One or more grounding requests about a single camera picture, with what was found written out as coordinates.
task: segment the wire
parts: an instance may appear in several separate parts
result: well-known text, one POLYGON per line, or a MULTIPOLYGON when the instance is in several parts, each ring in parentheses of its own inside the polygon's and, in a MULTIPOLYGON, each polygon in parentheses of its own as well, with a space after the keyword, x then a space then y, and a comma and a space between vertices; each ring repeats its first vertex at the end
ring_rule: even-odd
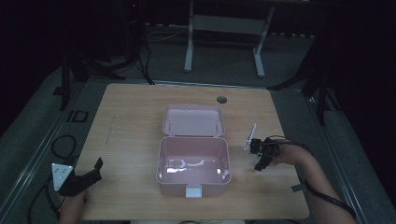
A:
POLYGON ((272 137, 280 137, 280 138, 283 138, 283 139, 285 139, 285 140, 289 140, 290 142, 277 142, 277 143, 271 143, 271 144, 294 145, 294 146, 297 146, 297 147, 302 147, 303 149, 305 149, 305 150, 307 150, 309 153, 311 153, 312 156, 314 156, 314 152, 311 150, 311 148, 309 148, 309 147, 308 147, 307 145, 305 145, 305 144, 299 143, 299 142, 297 142, 297 141, 294 141, 294 140, 292 140, 292 139, 290 139, 290 138, 288 138, 288 137, 282 136, 282 135, 271 135, 271 136, 269 136, 269 138, 272 138, 272 137))
POLYGON ((331 197, 331 196, 329 196, 329 195, 326 195, 326 194, 324 194, 324 193, 317 192, 315 189, 313 189, 313 188, 309 185, 309 183, 308 183, 307 180, 305 180, 304 183, 305 183, 306 189, 308 189, 312 194, 314 194, 315 196, 317 196, 317 197, 323 199, 324 201, 326 201, 326 202, 328 202, 328 203, 332 203, 332 204, 334 204, 334 205, 337 205, 337 206, 343 208, 343 209, 346 210, 350 215, 352 215, 352 217, 353 217, 354 219, 356 219, 355 210, 353 210, 353 208, 349 207, 346 203, 343 203, 343 202, 341 202, 341 201, 339 201, 339 200, 337 200, 337 199, 334 199, 333 197, 331 197))
POLYGON ((156 39, 156 40, 154 40, 154 39, 149 39, 149 40, 148 40, 148 41, 150 41, 150 42, 161 42, 161 41, 170 39, 170 38, 172 38, 172 37, 174 37, 174 36, 177 36, 177 35, 186 34, 188 30, 189 30, 189 29, 186 29, 186 30, 183 30, 183 31, 180 31, 180 32, 153 32, 153 33, 147 35, 147 37, 149 37, 149 36, 151 36, 151 35, 153 35, 153 34, 173 34, 173 35, 169 35, 169 36, 167 36, 167 37, 164 37, 164 38, 162 38, 162 39, 156 39))
MULTIPOLYGON (((60 159, 68 159, 70 157, 74 157, 77 158, 79 155, 77 156, 73 156, 75 150, 76 150, 76 146, 77 146, 77 141, 76 138, 70 134, 65 134, 62 136, 59 136, 57 138, 55 138, 55 140, 53 140, 52 144, 51 144, 51 151, 53 153, 54 156, 60 158, 60 159), (63 138, 70 138, 73 140, 73 146, 69 152, 69 154, 65 157, 60 155, 59 153, 56 152, 55 150, 55 144, 63 139, 63 138)), ((54 212, 54 214, 57 216, 57 218, 59 218, 59 207, 61 207, 62 203, 59 206, 56 206, 55 203, 53 202, 53 200, 50 197, 50 181, 52 180, 52 174, 49 174, 49 176, 46 179, 45 184, 38 190, 38 192, 35 194, 35 197, 33 198, 33 200, 30 202, 29 204, 29 208, 28 208, 28 213, 27 213, 27 223, 28 224, 32 224, 32 210, 33 210, 33 206, 35 205, 35 202, 37 201, 38 196, 40 195, 40 193, 44 190, 45 192, 45 196, 47 198, 47 201, 49 202, 49 208, 52 210, 52 212, 54 212)))
POLYGON ((76 138, 75 138, 74 136, 70 135, 70 134, 66 134, 66 135, 59 136, 59 137, 57 137, 55 140, 53 140, 53 142, 52 142, 52 144, 51 144, 51 146, 50 146, 50 150, 52 151, 52 153, 53 153, 56 157, 61 158, 61 159, 67 159, 67 158, 69 158, 69 157, 71 157, 71 156, 73 155, 74 151, 76 150, 76 145, 77 145, 76 138), (59 140, 61 140, 61 139, 63 139, 63 138, 66 138, 66 137, 67 137, 67 138, 71 138, 71 139, 73 140, 73 146, 72 146, 72 149, 70 150, 70 152, 69 152, 69 154, 68 154, 67 156, 62 156, 62 155, 58 154, 58 153, 55 151, 55 144, 56 144, 59 140))

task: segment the metal stand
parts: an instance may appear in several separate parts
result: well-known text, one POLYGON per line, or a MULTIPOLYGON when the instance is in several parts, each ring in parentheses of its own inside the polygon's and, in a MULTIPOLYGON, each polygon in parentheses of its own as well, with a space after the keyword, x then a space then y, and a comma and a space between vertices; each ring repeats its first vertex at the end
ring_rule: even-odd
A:
POLYGON ((187 45, 186 61, 184 71, 190 72, 192 68, 193 42, 192 34, 194 30, 206 30, 215 32, 228 32, 237 34, 259 35, 260 41, 257 47, 253 48, 254 62, 256 63, 257 75, 264 77, 262 66, 262 45, 267 36, 271 19, 274 15, 275 7, 270 7, 266 20, 238 19, 228 17, 216 17, 194 14, 194 1, 190 0, 189 18, 189 43, 187 45))

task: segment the open lunch box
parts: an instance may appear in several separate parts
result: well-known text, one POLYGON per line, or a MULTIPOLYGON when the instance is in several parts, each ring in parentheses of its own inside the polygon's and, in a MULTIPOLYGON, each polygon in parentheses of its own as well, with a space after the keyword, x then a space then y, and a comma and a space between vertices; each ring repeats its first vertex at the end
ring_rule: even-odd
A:
POLYGON ((157 168, 163 195, 201 198, 225 191, 231 170, 218 106, 169 105, 163 133, 157 168))

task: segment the wooden table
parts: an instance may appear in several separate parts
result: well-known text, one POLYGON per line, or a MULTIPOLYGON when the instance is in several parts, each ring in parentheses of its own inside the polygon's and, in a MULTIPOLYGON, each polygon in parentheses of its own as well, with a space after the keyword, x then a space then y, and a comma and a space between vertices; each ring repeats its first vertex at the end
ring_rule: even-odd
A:
POLYGON ((293 166, 254 171, 243 148, 255 137, 283 134, 267 90, 108 85, 78 160, 77 174, 102 157, 103 179, 90 187, 87 220, 203 220, 305 218, 308 208, 293 166), (217 98, 225 96, 226 104, 217 98), (164 196, 156 180, 163 113, 167 105, 218 105, 222 109, 232 180, 224 194, 202 199, 164 196))

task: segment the black clamp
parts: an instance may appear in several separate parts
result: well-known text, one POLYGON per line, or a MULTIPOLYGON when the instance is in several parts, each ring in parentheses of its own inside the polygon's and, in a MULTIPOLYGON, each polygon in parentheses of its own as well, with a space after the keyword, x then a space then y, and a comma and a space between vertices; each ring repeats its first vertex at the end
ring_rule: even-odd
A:
POLYGON ((269 137, 262 142, 261 139, 252 138, 250 142, 250 153, 258 154, 260 160, 254 165, 254 169, 261 171, 280 154, 279 143, 269 137))
POLYGON ((84 189, 87 189, 91 185, 95 184, 97 181, 101 180, 102 177, 100 175, 100 169, 102 168, 103 161, 102 158, 99 158, 96 164, 94 165, 94 169, 88 172, 85 175, 76 175, 72 166, 67 165, 57 165, 53 168, 53 181, 55 191, 58 191, 61 196, 73 197, 81 193, 84 189), (61 183, 58 182, 63 177, 66 177, 65 181, 61 183))

